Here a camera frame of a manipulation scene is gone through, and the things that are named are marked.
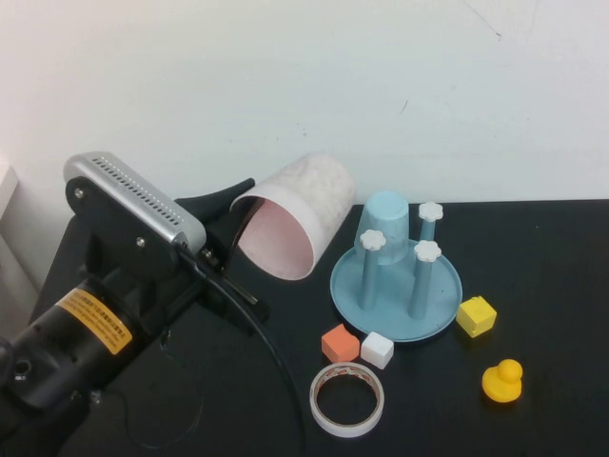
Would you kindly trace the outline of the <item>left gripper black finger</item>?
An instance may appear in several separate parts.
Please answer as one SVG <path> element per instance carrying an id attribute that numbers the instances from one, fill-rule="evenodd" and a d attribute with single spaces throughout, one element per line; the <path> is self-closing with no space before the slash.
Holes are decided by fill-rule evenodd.
<path id="1" fill-rule="evenodd" d="M 245 197 L 237 201 L 225 217 L 222 235 L 224 236 L 223 246 L 226 248 L 226 254 L 223 259 L 221 271 L 226 271 L 228 269 L 247 225 L 250 223 L 260 206 L 261 201 L 258 197 Z"/>
<path id="2" fill-rule="evenodd" d="M 179 198 L 175 203 L 205 224 L 227 213 L 234 200 L 252 189 L 255 184 L 253 178 L 247 178 L 229 188 L 197 197 Z"/>

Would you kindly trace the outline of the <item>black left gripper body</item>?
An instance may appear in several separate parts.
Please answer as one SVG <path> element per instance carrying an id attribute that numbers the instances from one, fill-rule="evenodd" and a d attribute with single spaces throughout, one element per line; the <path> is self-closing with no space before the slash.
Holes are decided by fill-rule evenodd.
<path id="1" fill-rule="evenodd" d="M 229 211 L 202 224 L 158 189 L 113 176 L 69 178 L 66 196 L 92 233 L 84 285 L 137 334 L 160 335 L 193 304 L 246 334 L 266 321 L 267 305 L 221 271 Z"/>

